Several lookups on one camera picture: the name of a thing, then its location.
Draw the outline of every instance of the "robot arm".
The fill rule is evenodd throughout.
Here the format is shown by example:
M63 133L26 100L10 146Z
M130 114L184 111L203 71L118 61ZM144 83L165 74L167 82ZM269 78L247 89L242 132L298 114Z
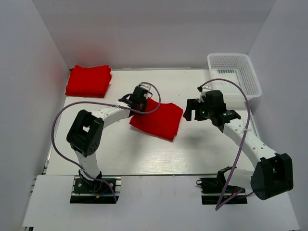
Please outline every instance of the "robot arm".
M221 132L240 145L244 122L234 110L227 110L219 90L202 92L199 99L188 99L184 118L195 120L210 119ZM278 154L265 145L253 132L247 131L242 151L252 162L255 171L235 169L230 185L253 190L258 198L266 200L293 188L292 160L288 154ZM218 172L217 179L223 186L229 176L227 167Z
M79 176L93 192L99 189L100 182L90 179L85 172L92 178L102 178L95 152L100 145L103 130L114 122L133 115L133 112L123 109L121 106L144 112L149 90L150 87L140 84L132 94L125 95L118 100L116 103L118 107L107 107L93 112L81 110L77 114L66 140L70 143L83 167L79 170Z

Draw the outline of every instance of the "red towel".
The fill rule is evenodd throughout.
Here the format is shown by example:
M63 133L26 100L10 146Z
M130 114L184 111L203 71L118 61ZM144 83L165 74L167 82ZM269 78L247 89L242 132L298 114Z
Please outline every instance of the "red towel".
M154 110L158 103L149 99L146 111ZM151 135L173 141L176 136L183 110L173 103L161 103L157 111L141 115L135 114L130 120L130 124L141 131Z
M111 80L111 68L107 65L83 68L76 65L66 86L66 95L103 98Z

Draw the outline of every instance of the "white platform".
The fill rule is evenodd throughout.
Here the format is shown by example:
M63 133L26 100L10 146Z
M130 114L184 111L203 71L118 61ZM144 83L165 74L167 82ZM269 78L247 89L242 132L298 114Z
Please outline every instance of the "white platform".
M23 226L34 231L289 231L288 194L247 205L202 205L197 176L125 176L116 205L70 204L74 176L38 176Z
M67 97L65 105L77 101L115 103L142 81L157 86L163 103L175 103L183 110L186 100L198 98L196 87L209 79L208 70L121 70L112 72L111 85L104 99ZM81 109L98 110L101 106L79 104L64 111L56 134L56 144L67 157L77 157L66 141L66 135ZM247 112L236 110L244 121ZM210 121L180 122L178 136L173 142L146 135L122 120L103 131L97 161L103 175L151 174L213 174L233 164L238 147L214 127ZM238 168L253 170L248 158L242 154ZM46 175L77 175L78 167L51 152Z

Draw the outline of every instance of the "basket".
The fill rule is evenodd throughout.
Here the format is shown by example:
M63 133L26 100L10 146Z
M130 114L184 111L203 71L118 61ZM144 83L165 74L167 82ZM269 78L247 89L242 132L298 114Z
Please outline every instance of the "basket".
M215 53L207 56L211 79L228 79L244 91L248 100L259 97L262 90L256 76L254 67L245 54ZM241 92L232 84L223 81L211 82L214 90L220 90L224 100L230 103L243 102Z

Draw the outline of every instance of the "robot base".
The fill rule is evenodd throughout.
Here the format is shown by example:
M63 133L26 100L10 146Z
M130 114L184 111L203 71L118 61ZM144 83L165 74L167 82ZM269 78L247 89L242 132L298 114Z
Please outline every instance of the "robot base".
M110 177L103 178L107 181L115 192L116 198L119 198L121 189L121 178ZM91 191L91 188L80 177L75 177L73 189L70 199L71 204L115 204L115 199L110 188L102 183L101 187L96 191Z
M219 180L216 177L208 177L208 178L200 178L197 182L197 185L201 187L201 199L203 205L216 205L219 199L219 196L222 191L223 185L219 183ZM240 190L237 186L228 186L227 190L224 194L222 202L232 196ZM227 205L240 205L247 204L247 198L244 197L246 195L245 189L238 194L238 196L234 197L232 200L227 202Z

